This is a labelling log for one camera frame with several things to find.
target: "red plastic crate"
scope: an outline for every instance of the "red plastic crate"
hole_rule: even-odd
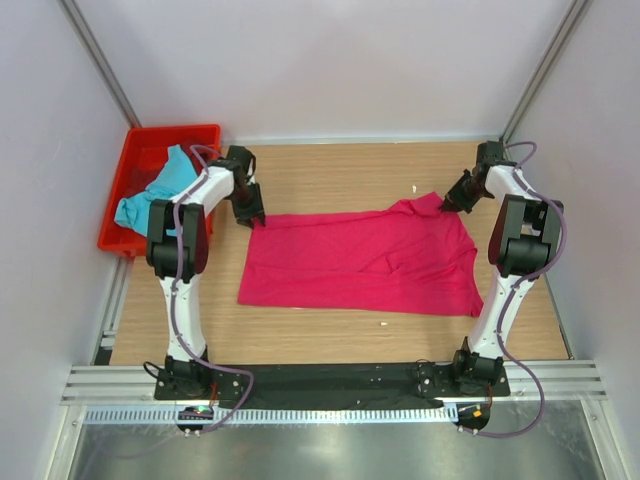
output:
[[[120,155],[120,163],[111,186],[109,202],[102,220],[98,248],[122,257],[146,254],[147,239],[113,221],[122,198],[130,197],[152,182],[167,162],[167,148],[184,143],[200,143],[218,148],[218,125],[188,125],[182,127],[132,128]],[[213,232],[213,213],[207,218],[207,235]]]

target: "wooden table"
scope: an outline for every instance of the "wooden table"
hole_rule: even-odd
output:
[[[475,162],[475,143],[256,146],[257,178],[267,214],[385,209],[401,198],[444,195]],[[481,295],[491,280],[487,245],[499,207],[480,201],[462,215],[478,246]],[[200,290],[201,322],[218,363],[406,362],[450,360],[475,322],[362,310],[264,308],[236,303],[250,230],[235,224],[231,206],[215,211],[209,264]],[[162,363],[168,324],[162,291],[144,259],[135,262],[111,363]],[[523,359],[564,359],[544,281],[518,314],[509,348]]]

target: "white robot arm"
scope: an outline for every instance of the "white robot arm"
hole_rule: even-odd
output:
[[[180,206],[184,264],[176,283],[175,319],[181,339],[200,359],[208,361],[207,344],[200,325],[200,274],[207,264],[209,244],[206,217],[223,199],[231,200],[236,221],[253,228],[265,224],[260,185],[255,182],[255,156],[246,148],[229,147],[227,158],[219,158],[185,190],[194,192]],[[183,192],[169,200],[155,200],[149,211],[147,263],[154,268],[164,292],[169,318],[169,348],[164,369],[158,373],[155,398],[175,400],[185,392],[206,391],[210,369],[195,362],[180,344],[171,324],[171,296],[176,279],[177,243],[173,208]]]
[[[560,218],[531,194],[535,190],[515,166],[504,159],[502,143],[480,144],[473,171],[465,170],[441,207],[470,213],[482,197],[501,205],[488,248],[489,263],[495,266],[491,287],[480,318],[453,361],[453,380],[463,395],[482,394],[504,378],[504,351],[498,337],[504,346],[520,304],[536,280],[532,277],[551,262],[558,248]],[[562,209],[560,202],[554,203]]]

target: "white wall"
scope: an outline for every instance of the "white wall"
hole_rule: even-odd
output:
[[[527,175],[561,199],[564,258],[549,273],[569,343],[594,358],[640,471],[640,3],[597,0],[517,139]]]
[[[143,125],[226,141],[502,133],[569,0],[79,0]]]
[[[0,72],[0,478],[23,480],[95,346],[114,266],[95,242],[127,126],[55,1],[0,3]]]

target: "red fabric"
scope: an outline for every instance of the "red fabric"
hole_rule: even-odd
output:
[[[477,250],[441,204],[431,193],[383,211],[270,215],[251,235],[238,303],[477,317]]]

